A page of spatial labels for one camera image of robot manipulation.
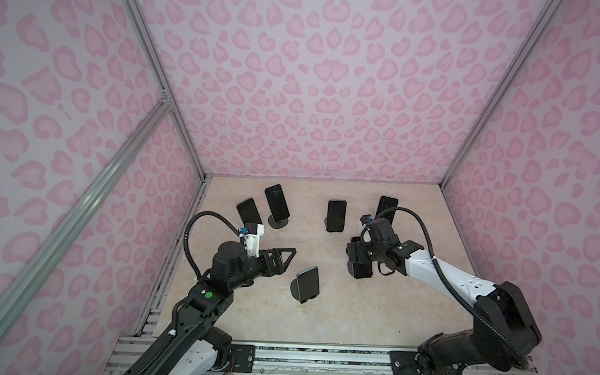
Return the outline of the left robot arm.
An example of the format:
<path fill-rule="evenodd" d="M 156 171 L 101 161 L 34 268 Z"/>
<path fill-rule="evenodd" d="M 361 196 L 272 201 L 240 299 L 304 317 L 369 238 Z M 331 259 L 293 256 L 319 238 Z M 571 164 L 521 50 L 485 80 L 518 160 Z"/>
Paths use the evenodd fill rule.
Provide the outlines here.
<path fill-rule="evenodd" d="M 232 338 L 214 324 L 233 302 L 233 291 L 259 277 L 283 274 L 295 248 L 260 250 L 249 256 L 240 242 L 222 243 L 207 270 L 171 311 L 171 323 L 122 375 L 202 375 L 231 367 Z"/>

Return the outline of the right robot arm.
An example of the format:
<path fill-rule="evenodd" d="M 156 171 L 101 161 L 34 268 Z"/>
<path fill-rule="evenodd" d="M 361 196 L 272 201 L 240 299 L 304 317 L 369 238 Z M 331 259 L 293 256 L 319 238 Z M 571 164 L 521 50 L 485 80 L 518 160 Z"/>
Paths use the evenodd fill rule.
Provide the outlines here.
<path fill-rule="evenodd" d="M 439 259 L 431 236 L 420 245 L 400 240 L 384 217 L 362 216 L 361 232 L 346 247 L 349 267 L 359 277 L 377 266 L 383 275 L 401 274 L 431 286 L 454 300 L 473 320 L 468 330 L 438 333 L 417 348 L 414 371 L 441 375 L 452 367 L 486 364 L 498 371 L 529 368 L 528 356 L 542 334 L 517 285 L 482 280 Z"/>

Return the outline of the grey-edged smartphone front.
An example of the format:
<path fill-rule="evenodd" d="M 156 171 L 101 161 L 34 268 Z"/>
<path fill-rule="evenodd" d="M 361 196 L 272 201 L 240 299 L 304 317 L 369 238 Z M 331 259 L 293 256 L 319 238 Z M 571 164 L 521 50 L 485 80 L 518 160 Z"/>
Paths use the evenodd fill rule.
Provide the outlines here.
<path fill-rule="evenodd" d="M 296 275 L 297 300 L 303 304 L 320 294 L 319 268 L 312 266 Z"/>

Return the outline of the pink-edged smartphone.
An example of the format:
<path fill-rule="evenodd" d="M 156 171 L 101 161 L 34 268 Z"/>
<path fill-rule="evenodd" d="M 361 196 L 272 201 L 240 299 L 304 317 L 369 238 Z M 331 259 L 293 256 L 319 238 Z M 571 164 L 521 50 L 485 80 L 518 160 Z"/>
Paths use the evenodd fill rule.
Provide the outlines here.
<path fill-rule="evenodd" d="M 347 261 L 347 269 L 349 275 L 351 275 L 354 279 L 368 279 L 373 276 L 373 268 L 372 263 L 353 263 L 351 260 L 352 256 L 355 255 L 355 251 L 359 248 L 361 242 L 361 238 L 359 236 L 351 237 L 350 242 L 347 245 L 346 253 L 349 258 Z"/>

